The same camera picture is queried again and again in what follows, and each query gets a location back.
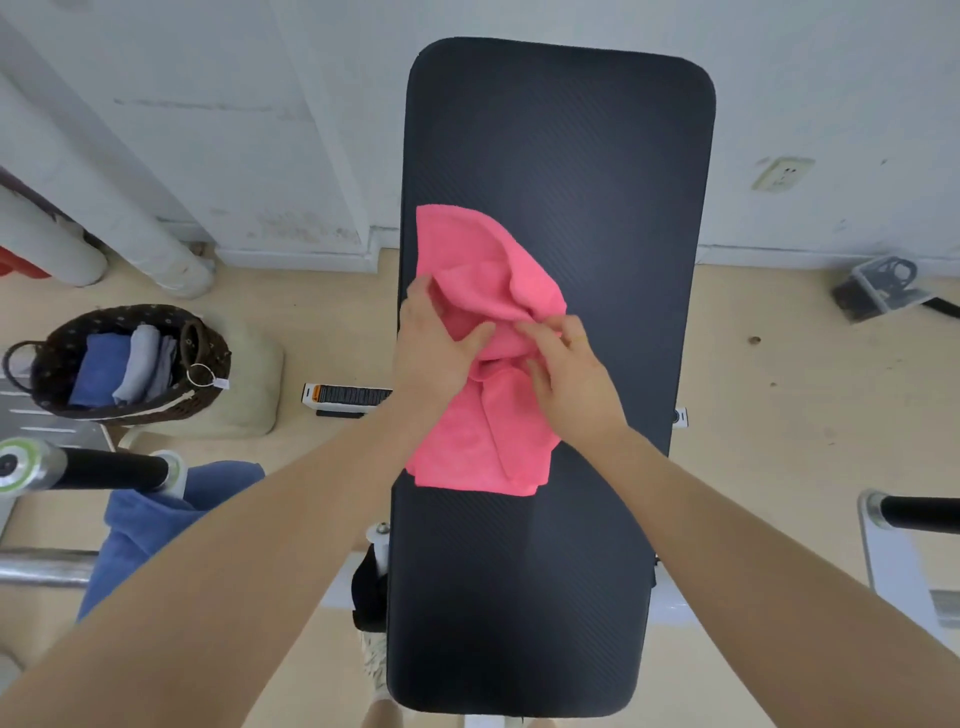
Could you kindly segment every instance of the electrical outlet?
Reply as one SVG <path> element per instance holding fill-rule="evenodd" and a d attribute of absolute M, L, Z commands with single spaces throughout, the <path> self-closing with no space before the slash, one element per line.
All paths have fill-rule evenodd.
<path fill-rule="evenodd" d="M 754 182 L 754 189 L 762 192 L 786 192 L 813 166 L 813 159 L 780 157 L 767 167 Z"/>

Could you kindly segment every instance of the wall baseboard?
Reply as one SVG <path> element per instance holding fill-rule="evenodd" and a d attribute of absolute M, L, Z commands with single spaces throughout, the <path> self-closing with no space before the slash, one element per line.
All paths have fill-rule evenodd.
<path fill-rule="evenodd" d="M 218 247 L 217 257 L 238 268 L 331 271 L 333 273 L 376 273 L 380 250 L 362 254 L 288 253 L 282 251 L 238 251 Z"/>
<path fill-rule="evenodd" d="M 701 245 L 697 248 L 697 265 L 849 270 L 878 255 L 882 254 L 864 255 L 780 248 L 741 248 L 734 245 Z M 960 257 L 921 257 L 917 262 L 920 264 L 922 276 L 960 278 Z"/>
<path fill-rule="evenodd" d="M 164 223 L 179 226 L 189 232 L 188 223 Z M 196 228 L 204 233 L 199 225 Z M 204 240 L 201 237 L 182 237 L 180 240 Z M 400 231 L 397 228 L 373 227 L 370 231 L 370 249 L 362 254 L 346 253 L 287 253 L 278 251 L 244 251 L 218 247 L 217 256 L 227 265 L 240 268 L 276 268 L 278 270 L 332 271 L 336 273 L 376 273 L 377 259 L 382 248 L 399 248 Z M 780 248 L 743 248 L 734 245 L 701 245 L 697 248 L 697 265 L 731 265 L 748 268 L 785 268 L 793 270 L 841 269 L 849 270 L 876 255 L 800 251 Z M 918 258 L 921 273 L 926 277 L 960 278 L 960 257 Z"/>

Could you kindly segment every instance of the folded clothes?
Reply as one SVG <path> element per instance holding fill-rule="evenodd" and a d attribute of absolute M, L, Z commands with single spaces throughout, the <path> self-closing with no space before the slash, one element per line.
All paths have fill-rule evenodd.
<path fill-rule="evenodd" d="M 77 407 L 111 407 L 130 358 L 130 336 L 91 333 L 68 403 Z"/>
<path fill-rule="evenodd" d="M 130 358 L 123 381 L 113 392 L 113 401 L 117 404 L 136 404 L 150 384 L 156 368 L 156 357 L 160 351 L 160 331 L 150 324 L 140 324 L 130 339 Z"/>
<path fill-rule="evenodd" d="M 431 295 L 456 341 L 485 321 L 497 328 L 407 471 L 418 485 L 531 496 L 547 481 L 560 438 L 525 369 L 537 347 L 512 322 L 563 314 L 564 296 L 503 226 L 475 210 L 418 207 L 417 254 L 417 274 L 433 275 Z"/>
<path fill-rule="evenodd" d="M 160 339 L 160 351 L 156 357 L 156 367 L 150 378 L 150 384 L 147 385 L 147 394 L 143 396 L 143 401 L 155 400 L 170 389 L 174 356 L 177 353 L 178 343 L 173 336 L 164 336 Z"/>

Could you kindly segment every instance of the folded towel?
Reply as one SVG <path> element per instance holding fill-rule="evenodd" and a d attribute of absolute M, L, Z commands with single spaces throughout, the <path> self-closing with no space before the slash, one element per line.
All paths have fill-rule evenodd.
<path fill-rule="evenodd" d="M 160 339 L 160 352 L 156 357 L 156 368 L 150 378 L 150 384 L 147 385 L 147 394 L 143 396 L 143 401 L 155 400 L 170 389 L 174 355 L 177 352 L 178 343 L 173 336 L 164 336 Z"/>
<path fill-rule="evenodd" d="M 160 331 L 150 324 L 140 324 L 130 339 L 130 358 L 123 381 L 113 392 L 117 404 L 137 404 L 150 384 L 160 351 Z"/>
<path fill-rule="evenodd" d="M 112 407 L 113 392 L 123 381 L 130 358 L 130 336 L 91 333 L 68 403 L 78 407 Z"/>
<path fill-rule="evenodd" d="M 457 341 L 485 321 L 498 326 L 467 384 L 407 463 L 418 485 L 531 496 L 550 475 L 560 442 L 525 369 L 536 345 L 508 322 L 566 312 L 560 288 L 492 218 L 461 207 L 417 208 L 417 273 Z"/>
<path fill-rule="evenodd" d="M 183 499 L 164 494 L 113 491 L 104 521 L 110 528 L 90 575 L 77 620 L 106 599 L 134 571 L 188 526 L 263 479 L 256 463 L 225 460 L 187 472 Z"/>

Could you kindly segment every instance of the basket handle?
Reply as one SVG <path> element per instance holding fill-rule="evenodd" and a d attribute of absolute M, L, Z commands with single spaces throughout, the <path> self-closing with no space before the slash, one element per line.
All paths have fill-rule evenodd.
<path fill-rule="evenodd" d="M 7 381 L 10 384 L 12 384 L 14 387 L 19 389 L 21 392 L 24 392 L 25 394 L 28 394 L 32 397 L 34 395 L 34 390 L 24 386 L 19 381 L 17 381 L 16 377 L 13 376 L 13 373 L 10 371 L 11 357 L 17 351 L 19 351 L 20 349 L 23 349 L 23 347 L 26 347 L 26 346 L 33 346 L 34 348 L 39 348 L 43 346 L 43 342 L 42 341 L 21 341 L 19 344 L 14 344 L 9 349 L 7 349 L 7 352 L 3 355 L 2 366 L 3 366 L 3 373 L 4 373 L 4 376 L 7 378 Z"/>
<path fill-rule="evenodd" d="M 188 349 L 186 346 L 186 340 L 190 337 L 191 330 L 196 332 L 197 335 L 196 361 L 191 361 L 187 356 Z M 190 319 L 180 330 L 180 361 L 183 363 L 183 366 L 189 369 L 194 364 L 203 364 L 204 359 L 206 359 L 206 347 L 206 329 L 204 327 L 204 322 L 202 322 L 200 319 Z"/>

